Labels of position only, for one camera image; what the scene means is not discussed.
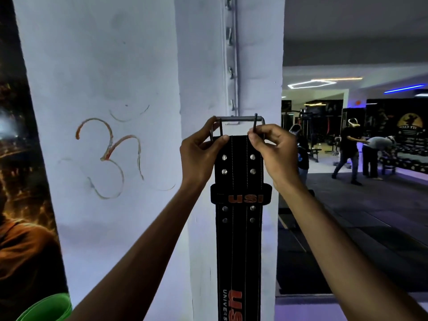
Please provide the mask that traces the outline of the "person's right hand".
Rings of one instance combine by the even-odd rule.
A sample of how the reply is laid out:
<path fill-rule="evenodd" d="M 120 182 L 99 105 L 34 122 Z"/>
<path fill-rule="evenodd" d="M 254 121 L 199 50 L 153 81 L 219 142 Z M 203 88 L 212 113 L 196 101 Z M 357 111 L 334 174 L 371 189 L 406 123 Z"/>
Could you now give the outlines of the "person's right hand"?
<path fill-rule="evenodd" d="M 276 190 L 286 198 L 302 185 L 297 167 L 296 137 L 277 124 L 262 124 L 251 130 L 268 144 L 268 153 L 263 157 L 265 168 Z"/>

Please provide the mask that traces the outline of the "person's left hand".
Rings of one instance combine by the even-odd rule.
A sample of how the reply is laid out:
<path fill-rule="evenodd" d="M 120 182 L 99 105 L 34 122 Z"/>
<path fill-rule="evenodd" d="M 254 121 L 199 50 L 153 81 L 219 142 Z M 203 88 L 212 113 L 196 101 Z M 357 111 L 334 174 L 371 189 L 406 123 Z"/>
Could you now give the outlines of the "person's left hand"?
<path fill-rule="evenodd" d="M 182 141 L 180 146 L 181 188 L 202 189 L 211 177 L 217 155 L 206 154 L 206 139 L 210 136 L 211 129 L 218 126 L 217 117 L 212 116 L 200 130 Z"/>

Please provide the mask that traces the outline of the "black leather weightlifting belt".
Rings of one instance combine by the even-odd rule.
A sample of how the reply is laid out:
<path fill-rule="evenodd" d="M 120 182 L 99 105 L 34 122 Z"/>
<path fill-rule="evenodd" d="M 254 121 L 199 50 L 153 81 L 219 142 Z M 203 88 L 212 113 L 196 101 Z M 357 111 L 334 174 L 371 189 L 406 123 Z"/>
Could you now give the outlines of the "black leather weightlifting belt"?
<path fill-rule="evenodd" d="M 272 186 L 247 135 L 230 136 L 214 164 L 218 321 L 260 321 L 261 226 Z"/>

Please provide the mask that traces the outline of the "person's left forearm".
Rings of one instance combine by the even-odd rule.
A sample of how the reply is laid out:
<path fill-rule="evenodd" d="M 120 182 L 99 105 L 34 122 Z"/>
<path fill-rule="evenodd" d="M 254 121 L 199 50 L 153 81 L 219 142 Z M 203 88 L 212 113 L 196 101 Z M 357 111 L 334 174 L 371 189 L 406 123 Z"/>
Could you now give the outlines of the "person's left forearm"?
<path fill-rule="evenodd" d="M 143 321 L 207 181 L 183 180 L 156 219 L 66 321 Z"/>

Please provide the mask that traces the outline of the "person's right forearm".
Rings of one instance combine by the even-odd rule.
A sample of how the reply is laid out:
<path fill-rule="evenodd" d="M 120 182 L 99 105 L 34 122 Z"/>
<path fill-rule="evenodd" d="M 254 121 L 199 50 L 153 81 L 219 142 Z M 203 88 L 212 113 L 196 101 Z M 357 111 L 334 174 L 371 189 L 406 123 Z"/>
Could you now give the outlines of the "person's right forearm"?
<path fill-rule="evenodd" d="M 274 182 L 347 321 L 428 321 L 428 312 L 367 258 L 299 178 Z"/>

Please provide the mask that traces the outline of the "black gym machine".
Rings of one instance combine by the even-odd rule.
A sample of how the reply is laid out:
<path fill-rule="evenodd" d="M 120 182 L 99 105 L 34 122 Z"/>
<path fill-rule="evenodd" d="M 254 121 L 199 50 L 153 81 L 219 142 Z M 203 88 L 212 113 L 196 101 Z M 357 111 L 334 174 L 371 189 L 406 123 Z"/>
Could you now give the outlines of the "black gym machine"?
<path fill-rule="evenodd" d="M 290 128 L 295 123 L 301 127 L 300 133 L 307 140 L 310 148 L 328 142 L 329 116 L 306 109 L 281 112 L 281 127 Z"/>

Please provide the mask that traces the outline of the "white hexagon ceiling light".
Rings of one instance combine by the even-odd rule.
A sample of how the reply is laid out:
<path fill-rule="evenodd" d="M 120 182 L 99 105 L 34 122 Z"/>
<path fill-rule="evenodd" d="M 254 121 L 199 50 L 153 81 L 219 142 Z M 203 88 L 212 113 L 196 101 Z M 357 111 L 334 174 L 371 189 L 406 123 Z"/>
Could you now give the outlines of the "white hexagon ceiling light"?
<path fill-rule="evenodd" d="M 331 86 L 336 84 L 337 81 L 334 80 L 323 80 L 323 79 L 315 79 L 304 82 L 297 82 L 287 85 L 290 90 L 298 90 L 298 89 L 307 89 L 307 88 L 319 88 L 324 86 Z"/>

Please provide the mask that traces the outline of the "dumbbell rack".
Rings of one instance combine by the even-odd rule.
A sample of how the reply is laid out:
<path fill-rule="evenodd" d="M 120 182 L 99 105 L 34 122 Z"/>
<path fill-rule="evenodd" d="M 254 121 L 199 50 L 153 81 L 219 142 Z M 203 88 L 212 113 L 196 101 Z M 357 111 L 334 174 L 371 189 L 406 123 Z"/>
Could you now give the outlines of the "dumbbell rack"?
<path fill-rule="evenodd" d="M 379 155 L 381 174 L 395 174 L 397 168 L 428 174 L 428 138 L 415 144 L 395 144 Z"/>

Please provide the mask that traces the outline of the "blue strip ceiling light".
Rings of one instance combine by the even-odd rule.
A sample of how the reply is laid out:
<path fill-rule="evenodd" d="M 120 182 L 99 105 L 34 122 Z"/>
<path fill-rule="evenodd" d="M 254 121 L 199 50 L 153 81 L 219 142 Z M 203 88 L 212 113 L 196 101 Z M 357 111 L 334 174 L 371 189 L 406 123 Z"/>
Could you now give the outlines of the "blue strip ceiling light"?
<path fill-rule="evenodd" d="M 414 91 L 414 90 L 424 88 L 425 86 L 426 86 L 426 84 L 418 84 L 418 85 L 407 86 L 407 87 L 403 87 L 403 88 L 396 88 L 396 89 L 391 89 L 391 90 L 385 91 L 384 94 L 389 95 L 389 94 L 400 93 L 400 92 Z"/>

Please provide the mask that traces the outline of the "green rubber band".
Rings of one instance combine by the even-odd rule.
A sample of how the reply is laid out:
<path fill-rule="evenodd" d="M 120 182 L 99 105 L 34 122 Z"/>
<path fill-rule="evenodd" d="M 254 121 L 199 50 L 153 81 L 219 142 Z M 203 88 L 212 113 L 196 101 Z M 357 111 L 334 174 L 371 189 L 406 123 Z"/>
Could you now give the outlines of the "green rubber band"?
<path fill-rule="evenodd" d="M 64 321 L 72 313 L 68 293 L 58 293 L 36 302 L 25 310 L 16 321 Z"/>

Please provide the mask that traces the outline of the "metal wall hook rail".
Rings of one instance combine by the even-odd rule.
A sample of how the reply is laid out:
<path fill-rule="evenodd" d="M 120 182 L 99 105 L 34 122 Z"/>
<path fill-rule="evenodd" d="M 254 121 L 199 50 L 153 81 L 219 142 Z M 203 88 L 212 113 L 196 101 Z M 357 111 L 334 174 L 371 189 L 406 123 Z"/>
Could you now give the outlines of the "metal wall hook rail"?
<path fill-rule="evenodd" d="M 236 0 L 222 0 L 222 3 L 222 58 L 226 116 L 236 118 L 239 115 Z"/>

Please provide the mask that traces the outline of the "round yellow wall logo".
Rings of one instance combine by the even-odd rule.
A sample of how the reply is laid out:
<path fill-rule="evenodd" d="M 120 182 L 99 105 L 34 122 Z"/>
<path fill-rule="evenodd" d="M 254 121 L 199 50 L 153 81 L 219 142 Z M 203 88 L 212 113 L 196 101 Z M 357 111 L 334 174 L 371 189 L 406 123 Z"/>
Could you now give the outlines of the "round yellow wall logo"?
<path fill-rule="evenodd" d="M 416 113 L 404 114 L 398 121 L 399 134 L 406 137 L 415 137 L 423 132 L 424 123 Z"/>

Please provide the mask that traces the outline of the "dark orange wall poster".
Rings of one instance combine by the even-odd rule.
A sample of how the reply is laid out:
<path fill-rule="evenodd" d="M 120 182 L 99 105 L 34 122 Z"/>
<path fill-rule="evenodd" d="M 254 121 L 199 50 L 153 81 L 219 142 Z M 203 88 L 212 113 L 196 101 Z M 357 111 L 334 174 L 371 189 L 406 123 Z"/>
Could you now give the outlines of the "dark orange wall poster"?
<path fill-rule="evenodd" d="M 0 0 L 0 321 L 67 293 L 13 0 Z"/>

